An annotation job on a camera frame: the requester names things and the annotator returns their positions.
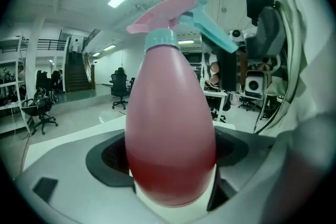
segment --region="stair railing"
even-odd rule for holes
[[[85,47],[90,43],[91,40],[93,40],[93,38],[100,32],[99,29],[94,29],[91,34],[88,36],[88,38],[84,41],[83,43],[83,49],[82,51],[85,49]]]
[[[83,54],[82,56],[83,56],[83,63],[84,63],[86,76],[88,77],[88,80],[91,84],[91,89],[94,90],[96,88],[96,83],[94,81],[95,65],[90,64],[88,54]]]
[[[63,55],[63,91],[69,92],[69,49],[70,49],[71,38],[68,37]]]

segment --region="red spray bottle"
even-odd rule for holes
[[[197,27],[229,52],[230,38],[204,13],[204,0],[168,0],[142,15],[128,32],[149,33],[129,100],[125,146],[142,191],[164,206],[183,206],[207,188],[215,162],[215,132],[205,96],[181,54],[176,24]]]

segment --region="floor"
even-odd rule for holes
[[[255,111],[246,111],[245,108],[238,108],[241,103],[237,105],[231,105],[228,111],[224,112],[226,118],[225,122],[233,124],[238,131],[246,133],[255,133],[254,126],[258,119],[260,109],[256,108]],[[263,127],[267,123],[268,119],[262,119],[258,122],[256,131]]]
[[[86,98],[97,97],[101,95],[111,94],[111,89],[109,86],[98,84],[96,85],[95,90],[86,90],[86,91],[79,91],[79,92],[68,92],[63,94],[58,94],[58,104],[78,101]]]
[[[37,129],[37,132],[28,139],[27,130],[24,128],[6,133],[0,137],[1,158],[10,177],[14,179],[20,173],[25,147],[108,122],[125,115],[126,111],[120,105],[112,109],[112,102],[109,101],[92,106],[90,109],[85,108],[56,116],[58,127],[53,124],[46,125],[45,135],[42,135],[41,130]]]

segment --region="staircase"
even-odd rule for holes
[[[91,90],[91,83],[85,73],[84,63],[81,59],[77,59],[77,63],[69,64],[68,69],[68,91],[77,92]]]

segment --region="shelf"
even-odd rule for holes
[[[12,86],[12,85],[15,85],[15,84],[16,84],[16,81],[13,81],[13,82],[9,82],[9,83],[0,84],[0,87]]]
[[[26,83],[25,80],[19,80],[18,83]],[[12,82],[9,82],[9,83],[5,83],[5,84],[0,84],[0,88],[1,87],[7,87],[7,86],[13,86],[16,84],[16,81],[12,81]]]
[[[6,117],[0,118],[0,134],[13,131],[19,128],[23,128],[26,126],[24,119],[22,118],[21,113],[15,113],[12,115],[8,115]]]
[[[13,108],[18,108],[18,107],[19,107],[18,102],[13,102],[13,103],[10,103],[10,104],[7,104],[7,105],[0,106],[0,110],[13,109]]]
[[[14,62],[16,63],[17,59],[10,59],[10,60],[3,60],[3,61],[0,61],[0,65],[4,64],[4,63],[10,63],[10,62]]]
[[[21,41],[21,48],[27,47],[27,42],[22,39],[22,37],[9,37],[0,39],[0,49],[18,47],[19,41]]]

